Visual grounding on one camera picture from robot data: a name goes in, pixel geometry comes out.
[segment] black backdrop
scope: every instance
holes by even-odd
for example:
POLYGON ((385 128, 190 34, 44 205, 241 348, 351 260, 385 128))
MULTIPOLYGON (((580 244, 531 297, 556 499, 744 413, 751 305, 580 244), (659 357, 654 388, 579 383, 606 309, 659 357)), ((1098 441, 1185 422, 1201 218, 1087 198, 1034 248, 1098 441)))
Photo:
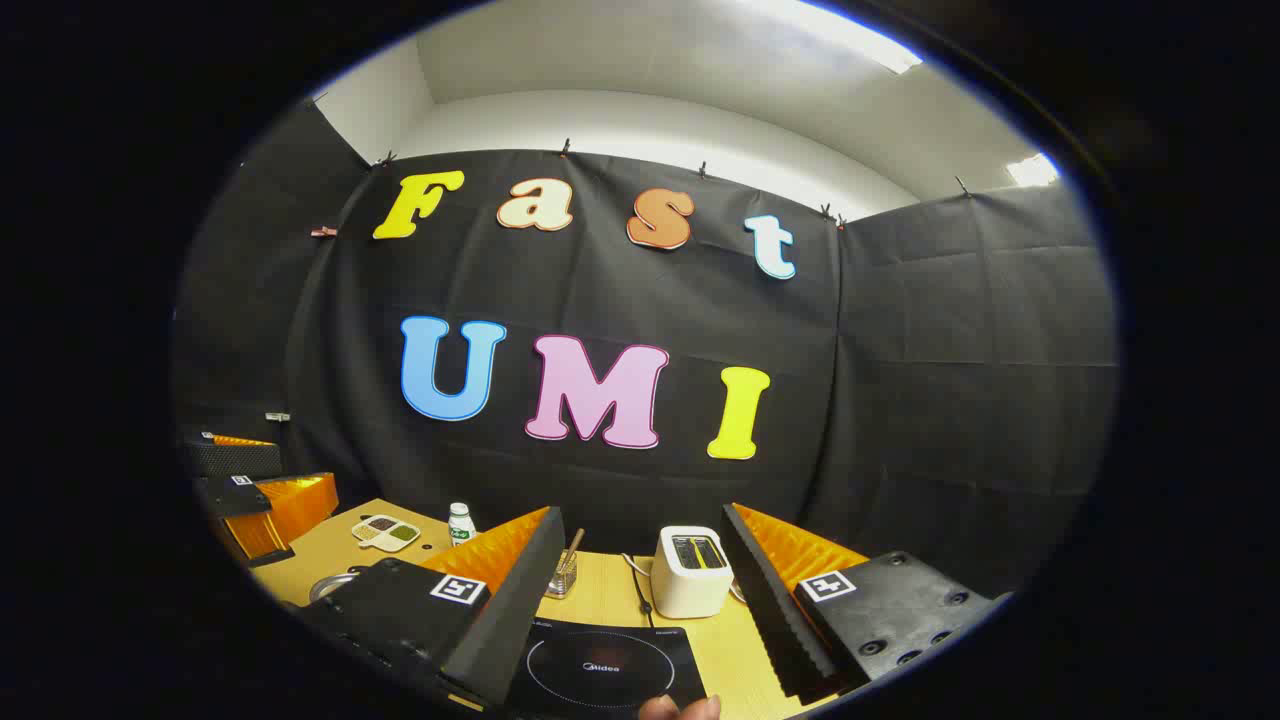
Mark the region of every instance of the black backdrop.
MULTIPOLYGON (((837 229, 790 200, 682 168, 486 151, 374 168, 344 200, 342 232, 307 258, 305 291, 300 263, 288 265, 296 313, 282 300, 280 322, 259 325, 271 338, 259 360, 220 356, 227 380, 212 386, 237 406, 292 413, 280 438, 291 469, 334 470, 344 507, 380 495, 442 516, 462 500, 485 528, 553 503, 568 527, 588 528, 589 550, 646 552, 660 527, 714 527, 719 505, 737 501, 865 553, 908 550, 996 594, 1034 570, 1092 480, 1115 384, 1114 316, 1096 236, 1061 187, 920 204, 837 229), (445 170, 466 181, 413 234, 371 237, 402 177, 445 170), (497 223, 511 186, 534 177, 573 187, 567 228, 497 223), (627 240, 632 201, 649 187, 694 197, 684 247, 627 240), (755 264, 742 220, 760 214, 795 237, 792 279, 755 264), (436 368, 447 393, 462 387, 461 324, 507 328, 480 414, 439 421, 404 401, 399 324, 410 315, 451 325, 436 368), (547 333, 581 338, 596 377, 627 345, 671 354, 658 447, 524 432, 541 374, 532 343, 547 333), (730 365, 772 380, 746 461, 707 454, 730 365), (262 386, 229 382, 260 369, 287 387, 250 397, 262 386)), ((316 217, 338 205, 317 196, 316 217)), ((239 274, 273 252, 300 256, 306 223, 294 224, 270 225, 252 255, 233 256, 239 274), (273 249, 273 237, 287 241, 273 249)))
POLYGON ((178 284, 172 383, 183 430, 287 439, 265 414, 288 410, 285 338, 320 249, 310 233, 338 224, 367 168, 311 102, 233 163, 178 284))
POLYGON ((460 152, 415 158, 375 172, 339 236, 315 268, 303 300, 305 340, 291 378, 291 443, 311 464, 374 478, 385 497, 442 515, 470 503, 492 527, 538 506, 564 510, 588 528, 596 551, 648 552, 664 524, 716 524, 736 500, 796 518, 818 462, 835 360, 835 227, 813 210, 687 169, 640 160, 549 151, 460 152), (462 187, 406 238, 372 240, 408 174, 462 170, 462 187), (516 182, 553 177, 573 187, 573 222, 558 232, 503 228, 498 206, 516 182), (650 187, 687 191, 692 240, 673 251, 632 245, 626 220, 650 187), (799 275, 777 281, 756 268, 742 220, 777 215, 797 238, 799 275), (447 320, 436 382, 462 387, 467 345, 458 328, 489 320, 498 345, 489 402, 445 423, 419 415, 401 393, 408 315, 447 320), (659 375, 652 450, 611 447, 596 433, 558 442, 529 437, 541 360, 534 340, 582 340, 596 377, 635 343, 671 355, 659 375), (716 460, 719 372, 767 372, 756 456, 716 460))

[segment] letter s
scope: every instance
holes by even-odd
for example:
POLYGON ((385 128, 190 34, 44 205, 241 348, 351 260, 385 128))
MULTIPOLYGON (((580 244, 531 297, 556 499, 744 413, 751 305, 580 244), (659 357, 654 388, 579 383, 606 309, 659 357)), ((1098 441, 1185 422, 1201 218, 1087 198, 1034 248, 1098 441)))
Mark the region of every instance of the letter s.
POLYGON ((636 196, 635 213, 627 220, 627 237, 636 245, 675 250, 692 234, 685 219, 694 214, 694 199, 687 192, 649 188, 636 196))

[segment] white bottle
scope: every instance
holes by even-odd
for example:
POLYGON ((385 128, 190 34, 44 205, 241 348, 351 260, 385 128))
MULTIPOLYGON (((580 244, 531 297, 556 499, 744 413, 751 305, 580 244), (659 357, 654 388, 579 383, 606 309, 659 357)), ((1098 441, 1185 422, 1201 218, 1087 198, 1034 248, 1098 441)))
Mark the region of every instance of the white bottle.
POLYGON ((466 502, 449 505, 449 539, 457 547, 476 537, 476 525, 471 521, 471 510, 466 502))

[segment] light blue letter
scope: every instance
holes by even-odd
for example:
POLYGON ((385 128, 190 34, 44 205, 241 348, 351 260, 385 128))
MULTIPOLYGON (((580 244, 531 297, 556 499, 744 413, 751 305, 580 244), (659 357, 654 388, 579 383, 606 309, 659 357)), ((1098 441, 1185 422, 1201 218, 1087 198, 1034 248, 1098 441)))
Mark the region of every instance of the light blue letter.
POLYGON ((489 402, 489 380, 493 377, 493 348, 507 337, 507 328, 498 323, 462 323, 467 338, 467 379, 458 395, 444 395, 435 388, 435 355, 440 338, 449 334, 449 324, 430 315, 404 318, 404 360, 401 365, 401 389, 413 410, 436 420, 474 418, 489 402))
POLYGON ((758 215, 746 219, 746 229, 755 234, 755 264, 767 275, 780 281, 791 279, 796 266, 782 259, 782 243, 791 245, 791 233, 778 225, 773 215, 758 215))

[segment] hand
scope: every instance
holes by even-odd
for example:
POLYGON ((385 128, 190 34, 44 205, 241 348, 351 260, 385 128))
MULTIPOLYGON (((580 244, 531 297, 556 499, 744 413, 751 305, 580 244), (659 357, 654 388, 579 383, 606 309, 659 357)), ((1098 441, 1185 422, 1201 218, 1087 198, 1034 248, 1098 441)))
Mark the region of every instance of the hand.
POLYGON ((719 696, 689 703, 681 712, 671 696, 655 697, 640 706, 639 720, 719 720, 719 696))

